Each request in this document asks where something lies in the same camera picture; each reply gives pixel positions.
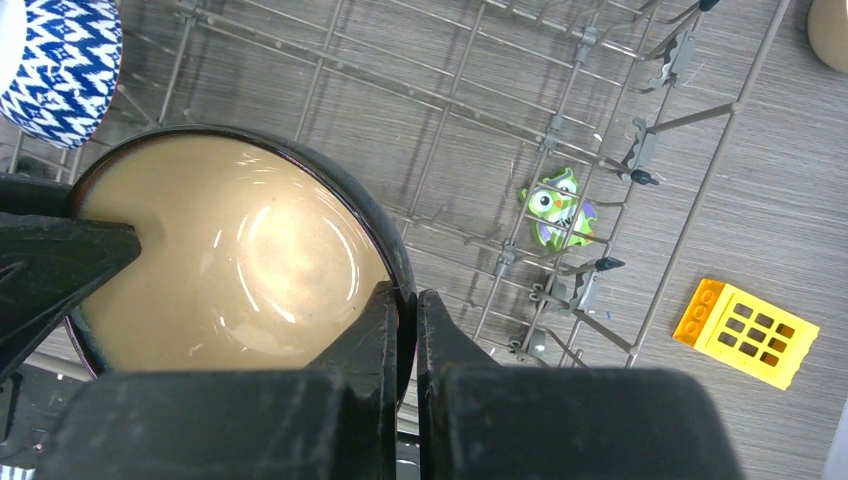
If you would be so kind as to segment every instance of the yellow toy block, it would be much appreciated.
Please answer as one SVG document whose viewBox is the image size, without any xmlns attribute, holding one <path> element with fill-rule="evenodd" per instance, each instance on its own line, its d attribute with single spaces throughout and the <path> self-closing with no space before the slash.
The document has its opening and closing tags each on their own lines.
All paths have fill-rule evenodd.
<svg viewBox="0 0 848 480">
<path fill-rule="evenodd" d="M 674 338 L 786 390 L 819 327 L 733 285 L 703 279 Z"/>
</svg>

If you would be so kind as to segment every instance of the owl toy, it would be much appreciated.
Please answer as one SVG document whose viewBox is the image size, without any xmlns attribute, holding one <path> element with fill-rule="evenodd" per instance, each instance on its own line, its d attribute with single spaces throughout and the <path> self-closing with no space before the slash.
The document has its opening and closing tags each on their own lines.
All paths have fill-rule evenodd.
<svg viewBox="0 0 848 480">
<path fill-rule="evenodd" d="M 577 179 L 574 178 L 574 172 L 570 168 L 566 168 L 555 177 L 543 178 L 542 182 L 560 190 L 577 193 Z M 522 188 L 518 192 L 518 198 L 523 202 L 527 198 L 527 194 L 528 190 Z M 571 225 L 571 218 L 574 216 L 575 210 L 577 210 L 577 199 L 562 195 L 555 190 L 536 187 L 530 194 L 530 205 L 527 208 L 533 215 L 562 226 L 561 229 L 558 229 L 541 222 L 533 222 L 533 237 L 539 245 L 547 246 L 553 252 L 562 250 L 566 246 L 563 245 L 565 233 Z M 584 235 L 592 235 L 590 223 L 596 219 L 595 209 L 588 202 L 584 202 L 577 215 L 577 225 L 574 227 L 574 231 Z M 589 243 L 591 243 L 591 240 L 572 235 L 568 239 L 567 246 L 588 245 Z"/>
</svg>

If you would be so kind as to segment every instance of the dish rack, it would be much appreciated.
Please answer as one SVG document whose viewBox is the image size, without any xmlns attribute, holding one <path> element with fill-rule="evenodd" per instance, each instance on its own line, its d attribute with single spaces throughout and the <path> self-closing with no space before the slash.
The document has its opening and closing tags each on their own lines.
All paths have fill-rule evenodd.
<svg viewBox="0 0 848 480">
<path fill-rule="evenodd" d="M 289 131 L 279 133 L 319 150 L 312 142 L 317 128 L 312 117 L 325 108 L 319 103 L 338 108 L 326 100 L 330 81 L 355 85 L 361 89 L 357 92 L 370 95 L 369 103 L 384 104 L 387 111 L 408 104 L 427 116 L 421 132 L 412 132 L 418 150 L 407 178 L 383 178 L 373 165 L 364 174 L 357 172 L 357 159 L 341 163 L 354 165 L 354 174 L 396 219 L 419 288 L 438 289 L 457 324 L 488 353 L 504 363 L 582 367 L 614 364 L 620 358 L 619 365 L 631 367 L 789 2 L 776 2 L 736 99 L 673 119 L 667 118 L 669 109 L 675 97 L 687 94 L 682 84 L 695 70 L 690 60 L 699 28 L 716 1 L 332 0 L 329 8 L 318 9 L 274 0 L 125 0 L 122 16 L 130 3 L 133 18 L 147 12 L 166 22 L 163 28 L 173 33 L 173 41 L 163 40 L 161 32 L 159 38 L 148 34 L 142 21 L 125 18 L 125 60 L 133 48 L 143 49 L 168 65 L 167 72 L 153 74 L 144 70 L 145 62 L 125 61 L 116 99 L 95 138 L 76 151 L 59 153 L 20 133 L 10 171 L 29 157 L 46 164 L 56 180 L 72 183 L 86 164 L 127 135 L 164 124 L 228 123 L 214 111 L 204 113 L 203 102 L 194 98 L 204 78 L 199 64 L 220 60 L 208 41 L 238 44 L 245 52 L 261 50 L 267 55 L 263 58 L 298 65 L 304 76 L 305 88 L 293 95 L 299 104 L 293 101 L 293 108 L 279 112 L 289 119 Z M 731 3 L 716 8 L 734 8 Z M 359 35 L 355 22 L 341 28 L 351 10 L 363 5 L 376 16 L 391 15 L 396 38 L 398 29 L 412 34 L 423 28 L 435 32 L 434 43 L 401 47 L 395 43 L 402 45 L 402 39 L 386 39 L 373 26 L 369 32 L 376 40 L 371 33 Z M 438 42 L 442 32 L 450 34 L 444 39 L 448 48 Z M 427 60 L 440 56 L 442 63 Z M 505 68 L 486 74 L 488 65 Z M 555 81 L 537 85 L 540 78 Z M 717 117 L 726 119 L 725 126 L 647 314 L 633 323 L 635 335 L 622 333 L 609 312 L 604 317 L 594 305 L 599 291 L 605 295 L 601 286 L 614 284 L 627 269 L 614 255 L 628 208 L 636 196 L 663 188 L 661 174 L 651 167 L 652 156 L 661 150 L 659 139 Z M 473 144 L 470 150 L 479 151 L 480 144 L 509 144 L 520 155 L 510 159 L 489 150 L 490 163 L 470 167 L 463 166 L 463 158 L 440 158 L 447 142 L 462 144 L 470 138 L 466 131 L 477 135 L 466 142 Z M 385 164 L 395 160 L 385 159 Z M 578 204 L 590 202 L 599 220 L 592 235 L 575 232 L 573 222 L 567 227 L 565 245 L 571 237 L 591 244 L 550 252 L 529 235 L 533 222 L 542 221 L 528 212 L 529 196 L 522 204 L 515 192 L 526 186 L 551 188 L 542 177 L 564 166 L 573 169 L 580 188 L 560 193 Z M 494 204 L 489 210 L 469 213 L 457 208 L 457 199 L 466 199 L 462 195 L 430 194 L 433 185 L 456 190 L 474 183 L 477 175 L 493 175 L 490 170 L 507 174 L 505 183 L 492 188 L 492 201 L 481 202 Z M 444 198 L 449 201 L 440 204 Z M 446 276 L 457 280 L 445 286 L 440 278 Z M 581 332 L 591 337 L 585 344 L 581 339 L 587 333 Z M 619 357 L 593 363 L 594 348 L 611 349 Z"/>
</svg>

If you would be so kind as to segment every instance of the blue and white bowl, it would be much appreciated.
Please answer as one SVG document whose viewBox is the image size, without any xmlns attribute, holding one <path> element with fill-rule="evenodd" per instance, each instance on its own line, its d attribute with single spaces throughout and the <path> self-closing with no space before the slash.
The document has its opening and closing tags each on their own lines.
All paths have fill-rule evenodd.
<svg viewBox="0 0 848 480">
<path fill-rule="evenodd" d="M 111 0 L 0 0 L 0 113 L 56 147 L 79 147 L 112 101 L 122 43 Z"/>
</svg>

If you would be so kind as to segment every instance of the bowl rim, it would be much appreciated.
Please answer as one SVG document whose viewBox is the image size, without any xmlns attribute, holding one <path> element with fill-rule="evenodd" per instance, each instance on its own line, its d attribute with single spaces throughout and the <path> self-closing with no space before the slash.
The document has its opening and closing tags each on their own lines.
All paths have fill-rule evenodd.
<svg viewBox="0 0 848 480">
<path fill-rule="evenodd" d="M 65 203 L 65 215 L 75 218 L 83 198 L 96 184 L 97 179 L 129 151 L 141 148 L 153 140 L 182 135 L 230 138 L 280 156 L 321 183 L 353 215 L 377 247 L 377 252 L 395 287 L 398 308 L 397 401 L 400 403 L 409 385 L 417 342 L 417 291 L 409 257 L 397 229 L 386 213 L 358 180 L 329 157 L 276 135 L 256 133 L 236 127 L 203 124 L 163 127 L 129 138 L 101 155 L 71 187 Z M 97 377 L 109 370 L 88 348 L 84 334 L 73 318 L 78 315 L 79 309 L 75 308 L 65 316 L 65 329 L 86 370 L 93 377 Z"/>
</svg>

